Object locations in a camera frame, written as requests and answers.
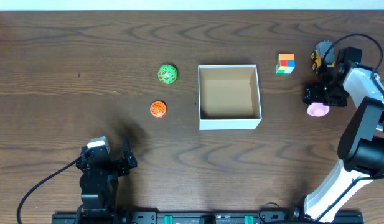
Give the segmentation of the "yellow grey toy truck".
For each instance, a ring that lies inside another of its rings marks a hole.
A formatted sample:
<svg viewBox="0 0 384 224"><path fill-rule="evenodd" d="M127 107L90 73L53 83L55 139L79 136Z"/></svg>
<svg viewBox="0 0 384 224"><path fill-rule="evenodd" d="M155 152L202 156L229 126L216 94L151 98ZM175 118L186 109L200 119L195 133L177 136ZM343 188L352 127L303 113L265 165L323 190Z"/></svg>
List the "yellow grey toy truck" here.
<svg viewBox="0 0 384 224"><path fill-rule="evenodd" d="M315 71L317 75L320 74L319 67L321 65L325 64L327 67L335 66L334 48L331 48L326 58L323 59L325 53L331 47L331 45L332 45L332 42L328 40L319 42L316 45L315 50L311 54L311 60L313 61L312 69Z"/></svg>

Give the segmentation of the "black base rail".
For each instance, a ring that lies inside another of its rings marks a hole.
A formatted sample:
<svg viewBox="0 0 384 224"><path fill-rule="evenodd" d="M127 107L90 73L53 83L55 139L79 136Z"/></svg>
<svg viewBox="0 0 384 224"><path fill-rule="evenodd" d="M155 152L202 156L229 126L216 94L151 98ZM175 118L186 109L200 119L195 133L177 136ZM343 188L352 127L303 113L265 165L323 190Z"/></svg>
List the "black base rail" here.
<svg viewBox="0 0 384 224"><path fill-rule="evenodd" d="M310 220L292 220L284 211L260 213L156 213L133 212L123 218L88 217L86 214L56 213L53 224L72 223L130 223L130 224L259 224L259 223L310 223Z"/></svg>

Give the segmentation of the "colourful puzzle cube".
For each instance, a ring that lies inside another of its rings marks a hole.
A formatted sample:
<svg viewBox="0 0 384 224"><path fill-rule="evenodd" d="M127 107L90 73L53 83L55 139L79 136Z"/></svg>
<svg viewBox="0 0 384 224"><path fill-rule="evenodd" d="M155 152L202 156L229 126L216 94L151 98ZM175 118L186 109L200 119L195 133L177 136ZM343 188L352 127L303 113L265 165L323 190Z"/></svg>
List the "colourful puzzle cube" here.
<svg viewBox="0 0 384 224"><path fill-rule="evenodd" d="M276 73L291 74L296 67L294 54L281 53L276 61Z"/></svg>

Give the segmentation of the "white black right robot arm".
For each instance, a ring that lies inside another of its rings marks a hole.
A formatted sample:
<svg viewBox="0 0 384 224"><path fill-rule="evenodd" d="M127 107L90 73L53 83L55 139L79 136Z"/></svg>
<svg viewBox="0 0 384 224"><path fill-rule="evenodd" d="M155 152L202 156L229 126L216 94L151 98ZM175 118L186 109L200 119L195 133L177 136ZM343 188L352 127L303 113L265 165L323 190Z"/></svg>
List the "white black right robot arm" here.
<svg viewBox="0 0 384 224"><path fill-rule="evenodd" d="M331 106L344 107L351 98L357 110L342 134L338 161L330 174L305 196L293 220L331 223L341 207L362 187L384 179L384 86L374 68L361 65L362 50L346 47L337 56L313 51L318 82L306 85L303 102L310 116L325 116Z"/></svg>

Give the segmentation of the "white cardboard box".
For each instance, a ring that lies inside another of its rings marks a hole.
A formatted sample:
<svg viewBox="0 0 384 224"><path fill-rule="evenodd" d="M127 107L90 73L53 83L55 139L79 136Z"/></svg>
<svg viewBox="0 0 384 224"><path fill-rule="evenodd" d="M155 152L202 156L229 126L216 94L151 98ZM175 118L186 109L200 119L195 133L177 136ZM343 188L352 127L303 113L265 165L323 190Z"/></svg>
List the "white cardboard box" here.
<svg viewBox="0 0 384 224"><path fill-rule="evenodd" d="M262 120L256 65L200 65L199 129L256 129Z"/></svg>

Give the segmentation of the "orange spiral disc toy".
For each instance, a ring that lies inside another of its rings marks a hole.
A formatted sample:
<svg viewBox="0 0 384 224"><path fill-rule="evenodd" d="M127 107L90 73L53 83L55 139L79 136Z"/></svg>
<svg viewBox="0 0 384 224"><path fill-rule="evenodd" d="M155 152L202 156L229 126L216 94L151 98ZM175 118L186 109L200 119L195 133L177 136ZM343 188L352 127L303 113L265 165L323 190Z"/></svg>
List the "orange spiral disc toy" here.
<svg viewBox="0 0 384 224"><path fill-rule="evenodd" d="M167 106L163 101L155 101L149 110L155 118L162 118L166 114Z"/></svg>

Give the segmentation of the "green patterned egg ball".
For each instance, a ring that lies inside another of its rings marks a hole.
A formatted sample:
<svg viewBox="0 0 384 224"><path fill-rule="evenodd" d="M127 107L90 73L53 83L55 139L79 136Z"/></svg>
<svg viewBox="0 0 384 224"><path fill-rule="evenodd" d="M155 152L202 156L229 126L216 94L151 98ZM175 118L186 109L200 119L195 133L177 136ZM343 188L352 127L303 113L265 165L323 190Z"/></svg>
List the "green patterned egg ball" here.
<svg viewBox="0 0 384 224"><path fill-rule="evenodd" d="M158 70L157 77L161 83L170 85L177 80L177 69L173 65L162 65Z"/></svg>

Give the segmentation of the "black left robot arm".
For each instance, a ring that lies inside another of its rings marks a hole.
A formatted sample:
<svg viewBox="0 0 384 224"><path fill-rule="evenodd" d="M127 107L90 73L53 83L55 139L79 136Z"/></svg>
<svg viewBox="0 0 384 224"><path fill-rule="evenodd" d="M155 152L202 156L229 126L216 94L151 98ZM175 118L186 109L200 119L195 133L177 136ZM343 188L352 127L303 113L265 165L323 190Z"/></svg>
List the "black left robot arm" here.
<svg viewBox="0 0 384 224"><path fill-rule="evenodd" d="M118 179L138 166L127 140L124 141L121 152L123 156L120 159L112 160L110 145L104 136L90 140L81 148L76 167L83 172L80 187L81 200L86 211L111 213L116 210Z"/></svg>

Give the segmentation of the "pink duck toy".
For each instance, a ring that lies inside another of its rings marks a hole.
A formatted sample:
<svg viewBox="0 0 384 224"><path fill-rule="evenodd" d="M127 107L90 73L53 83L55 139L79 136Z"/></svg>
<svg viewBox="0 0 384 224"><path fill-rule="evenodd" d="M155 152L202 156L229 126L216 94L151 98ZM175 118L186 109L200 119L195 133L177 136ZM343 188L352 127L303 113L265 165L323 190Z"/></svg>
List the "pink duck toy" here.
<svg viewBox="0 0 384 224"><path fill-rule="evenodd" d="M323 103L312 103L307 107L307 114L313 117L322 117L328 114L330 107Z"/></svg>

